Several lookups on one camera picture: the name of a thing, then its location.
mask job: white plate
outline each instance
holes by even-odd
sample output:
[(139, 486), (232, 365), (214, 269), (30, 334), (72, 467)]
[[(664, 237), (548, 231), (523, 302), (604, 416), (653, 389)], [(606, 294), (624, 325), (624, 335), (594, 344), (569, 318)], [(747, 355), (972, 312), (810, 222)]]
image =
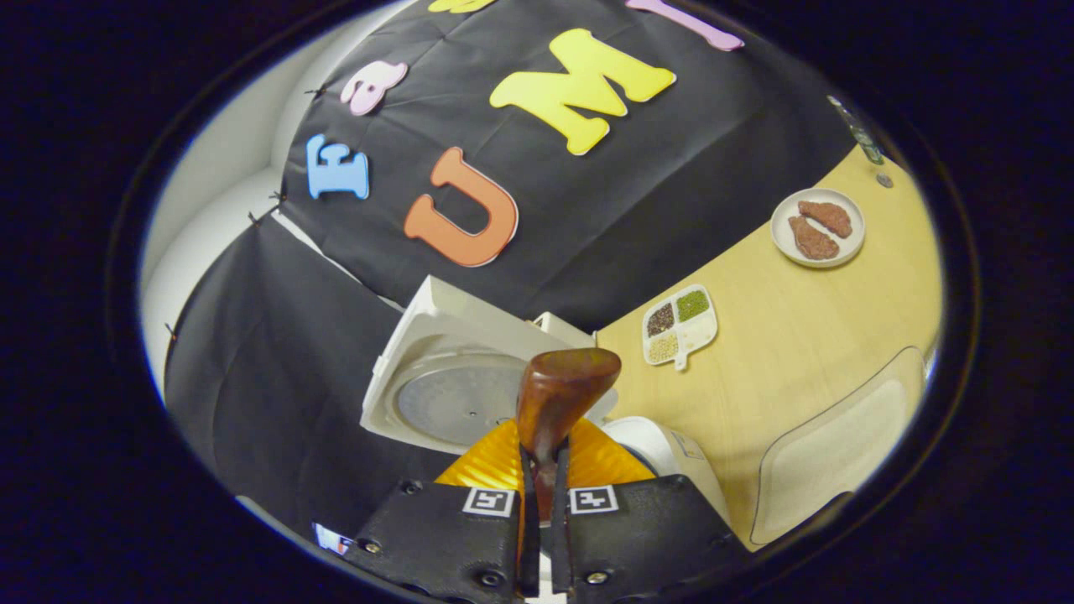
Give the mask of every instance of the white plate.
[[(836, 242), (839, 246), (839, 254), (834, 258), (829, 258), (828, 260), (810, 260), (795, 245), (795, 233), (790, 230), (790, 222), (787, 220), (800, 215), (800, 212), (798, 212), (798, 202), (803, 200), (815, 203), (834, 203), (850, 215), (851, 236), (846, 239), (840, 238), (812, 218), (806, 219), (813, 228), (830, 236)], [(866, 221), (861, 216), (861, 211), (858, 210), (856, 203), (851, 201), (851, 198), (831, 189), (803, 189), (793, 193), (775, 207), (775, 212), (772, 212), (771, 228), (772, 241), (775, 242), (775, 246), (780, 248), (780, 251), (783, 251), (787, 255), (787, 258), (799, 264), (818, 269), (838, 267), (848, 261), (861, 249), (861, 244), (866, 241)]]

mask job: cooked meat piece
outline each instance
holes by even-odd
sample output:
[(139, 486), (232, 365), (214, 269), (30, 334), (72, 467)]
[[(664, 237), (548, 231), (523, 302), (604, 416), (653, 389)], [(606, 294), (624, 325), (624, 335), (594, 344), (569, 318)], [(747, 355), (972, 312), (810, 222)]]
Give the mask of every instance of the cooked meat piece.
[(828, 260), (839, 254), (839, 245), (832, 239), (813, 228), (802, 216), (788, 219), (795, 232), (795, 245), (810, 260)]
[(799, 201), (798, 212), (824, 225), (826, 229), (846, 239), (854, 231), (851, 228), (851, 217), (846, 211), (834, 203), (813, 203)]

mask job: foam letter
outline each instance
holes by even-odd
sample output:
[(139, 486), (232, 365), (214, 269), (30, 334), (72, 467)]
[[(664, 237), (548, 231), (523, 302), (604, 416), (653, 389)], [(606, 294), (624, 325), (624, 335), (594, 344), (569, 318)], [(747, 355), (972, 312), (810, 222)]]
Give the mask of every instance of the foam letter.
[(430, 176), (433, 185), (454, 185), (489, 211), (489, 224), (480, 233), (468, 233), (433, 207), (433, 198), (423, 195), (410, 206), (403, 232), (410, 239), (421, 239), (452, 262), (463, 267), (480, 267), (496, 256), (514, 238), (519, 226), (519, 208), (514, 199), (491, 178), (463, 161), (463, 150), (451, 147), (444, 152)]
[(666, 69), (648, 66), (634, 57), (593, 39), (585, 29), (571, 29), (549, 44), (567, 73), (520, 71), (504, 78), (489, 97), (494, 107), (516, 105), (567, 138), (567, 150), (585, 155), (609, 132), (599, 117), (586, 119), (567, 105), (626, 115), (626, 105), (608, 84), (610, 78), (635, 102), (652, 99), (676, 81)]
[(442, 13), (450, 10), (452, 13), (475, 13), (492, 4), (496, 0), (436, 0), (429, 5), (431, 13)]
[(344, 163), (342, 160), (348, 155), (350, 147), (347, 145), (324, 146), (324, 134), (309, 139), (306, 143), (306, 177), (309, 195), (314, 199), (324, 191), (351, 191), (358, 199), (369, 197), (368, 158), (363, 153), (357, 153), (353, 160)]
[(632, 9), (649, 11), (651, 13), (656, 13), (662, 17), (669, 18), (694, 33), (697, 33), (701, 38), (705, 38), (705, 40), (708, 41), (709, 45), (713, 48), (720, 48), (721, 51), (734, 51), (745, 46), (745, 42), (742, 42), (737, 37), (731, 35), (726, 31), (721, 31), (697, 17), (687, 15), (674, 6), (668, 6), (664, 3), (664, 0), (626, 0), (626, 5)]
[(339, 101), (350, 101), (350, 113), (365, 115), (377, 106), (384, 91), (395, 86), (406, 75), (406, 63), (391, 64), (373, 61), (350, 76), (343, 87)]

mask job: green beans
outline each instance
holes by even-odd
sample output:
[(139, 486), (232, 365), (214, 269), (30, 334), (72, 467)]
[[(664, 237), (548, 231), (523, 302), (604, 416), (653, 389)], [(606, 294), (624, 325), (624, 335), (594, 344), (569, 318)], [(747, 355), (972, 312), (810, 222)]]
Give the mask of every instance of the green beans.
[(676, 300), (676, 304), (679, 306), (680, 321), (696, 317), (709, 310), (709, 300), (706, 298), (703, 291), (691, 291), (686, 296)]

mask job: white divided dish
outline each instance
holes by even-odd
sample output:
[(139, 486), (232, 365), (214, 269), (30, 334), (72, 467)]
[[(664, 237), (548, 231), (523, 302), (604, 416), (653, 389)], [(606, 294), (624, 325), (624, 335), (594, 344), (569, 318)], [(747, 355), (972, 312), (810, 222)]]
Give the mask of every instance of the white divided dish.
[[(699, 312), (692, 311), (691, 300), (700, 302)], [(673, 322), (665, 329), (650, 335), (649, 321), (657, 313), (666, 317), (665, 306), (671, 307)], [(641, 348), (645, 362), (658, 365), (674, 360), (678, 371), (685, 371), (686, 357), (695, 353), (716, 336), (716, 312), (712, 306), (712, 298), (702, 285), (692, 285), (653, 304), (641, 318)]]
[[(836, 245), (839, 246), (839, 254), (837, 254), (834, 258), (829, 258), (827, 260), (811, 260), (807, 258), (800, 249), (798, 249), (798, 246), (795, 244), (795, 233), (790, 230), (790, 222), (788, 222), (788, 220), (794, 216), (799, 216), (801, 214), (798, 212), (799, 201), (834, 203), (846, 211), (846, 214), (851, 218), (851, 234), (846, 239), (842, 239), (832, 233), (821, 225), (821, 222), (817, 222), (812, 218), (806, 219), (814, 229), (830, 236), (831, 240), (836, 242)], [(813, 188), (803, 189), (790, 195), (775, 207), (775, 212), (772, 212), (771, 231), (772, 241), (775, 243), (775, 246), (780, 248), (780, 251), (785, 254), (787, 258), (790, 258), (795, 262), (806, 267), (826, 269), (830, 267), (838, 267), (847, 262), (857, 255), (858, 250), (861, 249), (861, 244), (865, 243), (866, 240), (866, 221), (861, 216), (861, 210), (858, 208), (856, 203), (851, 201), (851, 198), (831, 189)]]

